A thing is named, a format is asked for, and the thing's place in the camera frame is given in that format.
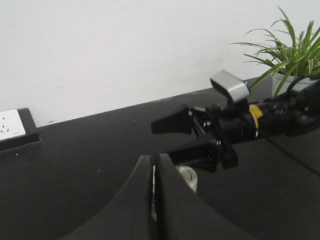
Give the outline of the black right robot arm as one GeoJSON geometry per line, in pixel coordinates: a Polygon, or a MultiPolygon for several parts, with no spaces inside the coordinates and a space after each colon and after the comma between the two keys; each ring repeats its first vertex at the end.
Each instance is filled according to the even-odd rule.
{"type": "Polygon", "coordinates": [[[311,84],[287,90],[261,102],[248,101],[251,92],[247,84],[227,72],[211,77],[212,87],[227,99],[227,104],[201,108],[181,105],[169,116],[151,124],[154,134],[195,134],[197,139],[167,150],[175,165],[188,165],[215,172],[238,165],[233,144],[268,139],[285,134],[299,136],[320,126],[320,77],[310,76],[311,84]]]}

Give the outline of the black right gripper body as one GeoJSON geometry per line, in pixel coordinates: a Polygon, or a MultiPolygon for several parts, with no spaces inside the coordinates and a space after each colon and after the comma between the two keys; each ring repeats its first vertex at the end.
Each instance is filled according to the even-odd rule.
{"type": "Polygon", "coordinates": [[[244,99],[236,103],[228,100],[225,107],[218,104],[205,108],[190,107],[192,128],[198,138],[208,138],[209,150],[189,166],[204,170],[216,170],[218,163],[222,163],[224,169],[237,167],[238,154],[233,144],[251,140],[256,135],[256,124],[249,106],[248,100],[244,99]]]}

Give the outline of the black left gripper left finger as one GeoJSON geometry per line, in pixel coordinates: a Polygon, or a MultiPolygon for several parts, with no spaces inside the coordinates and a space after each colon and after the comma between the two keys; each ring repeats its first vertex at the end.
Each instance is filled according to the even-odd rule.
{"type": "Polygon", "coordinates": [[[153,160],[142,155],[115,197],[64,240],[149,240],[153,160]]]}

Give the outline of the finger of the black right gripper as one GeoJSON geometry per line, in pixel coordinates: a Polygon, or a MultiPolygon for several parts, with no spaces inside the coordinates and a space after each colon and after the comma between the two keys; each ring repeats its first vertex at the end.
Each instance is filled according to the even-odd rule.
{"type": "Polygon", "coordinates": [[[182,104],[170,115],[153,121],[151,132],[153,134],[182,133],[190,135],[192,133],[192,123],[189,107],[182,104]]]}
{"type": "Polygon", "coordinates": [[[188,143],[167,151],[174,165],[186,165],[209,172],[217,171],[218,150],[216,141],[188,143]]]}

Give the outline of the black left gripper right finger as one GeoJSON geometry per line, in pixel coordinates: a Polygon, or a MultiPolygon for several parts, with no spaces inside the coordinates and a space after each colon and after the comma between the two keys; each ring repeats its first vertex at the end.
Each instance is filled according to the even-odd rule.
{"type": "Polygon", "coordinates": [[[198,197],[166,153],[155,159],[155,208],[161,240],[252,240],[198,197]]]}

